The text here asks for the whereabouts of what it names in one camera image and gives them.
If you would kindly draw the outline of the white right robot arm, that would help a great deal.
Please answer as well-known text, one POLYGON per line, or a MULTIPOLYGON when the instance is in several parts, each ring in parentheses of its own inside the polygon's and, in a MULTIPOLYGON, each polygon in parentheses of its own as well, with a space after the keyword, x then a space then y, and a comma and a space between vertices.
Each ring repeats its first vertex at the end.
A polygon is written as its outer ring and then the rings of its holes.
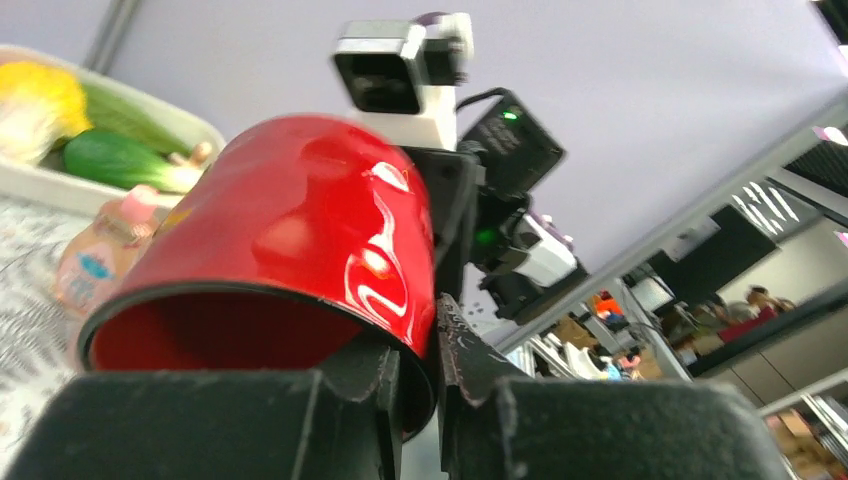
POLYGON ((510 90, 493 88, 459 102, 494 98, 454 152, 407 147, 430 196, 435 290, 460 299, 464 268, 484 275, 495 315, 524 325, 587 276, 569 240, 533 212, 530 191, 566 156, 510 90))

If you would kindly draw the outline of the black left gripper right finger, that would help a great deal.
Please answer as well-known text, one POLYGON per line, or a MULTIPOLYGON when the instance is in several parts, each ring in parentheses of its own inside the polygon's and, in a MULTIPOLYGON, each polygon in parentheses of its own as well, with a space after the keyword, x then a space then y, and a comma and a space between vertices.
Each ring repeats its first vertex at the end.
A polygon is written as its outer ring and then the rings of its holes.
POLYGON ((782 454, 733 388, 535 379, 437 302, 442 468, 452 479, 785 479, 782 454))

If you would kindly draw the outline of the red mug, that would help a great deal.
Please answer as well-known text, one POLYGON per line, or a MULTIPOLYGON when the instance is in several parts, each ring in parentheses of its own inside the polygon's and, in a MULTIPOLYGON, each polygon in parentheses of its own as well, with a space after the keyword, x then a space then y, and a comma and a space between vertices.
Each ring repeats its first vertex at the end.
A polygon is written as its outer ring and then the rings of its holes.
POLYGON ((403 426, 435 409, 425 182, 345 119, 273 118, 233 139, 77 341, 94 371, 302 370, 361 333, 401 356, 403 426))

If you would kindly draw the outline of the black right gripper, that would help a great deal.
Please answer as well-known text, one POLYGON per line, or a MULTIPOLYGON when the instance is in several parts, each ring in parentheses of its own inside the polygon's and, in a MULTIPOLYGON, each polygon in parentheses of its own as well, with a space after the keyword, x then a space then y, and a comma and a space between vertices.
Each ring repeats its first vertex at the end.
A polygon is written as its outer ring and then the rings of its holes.
POLYGON ((500 276, 540 255, 543 234, 529 218, 530 191, 566 155, 506 88, 472 95, 457 107, 487 99, 494 104, 455 150, 404 149, 430 196, 435 291, 454 298, 462 295, 467 264, 500 276))

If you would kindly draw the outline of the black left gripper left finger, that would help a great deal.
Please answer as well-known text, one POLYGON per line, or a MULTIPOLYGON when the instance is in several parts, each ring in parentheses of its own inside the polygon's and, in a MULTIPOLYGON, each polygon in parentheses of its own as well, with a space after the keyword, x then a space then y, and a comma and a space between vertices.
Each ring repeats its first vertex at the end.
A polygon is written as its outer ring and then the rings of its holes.
POLYGON ((80 377, 11 479, 395 479, 399 358, 351 344, 305 371, 80 377))

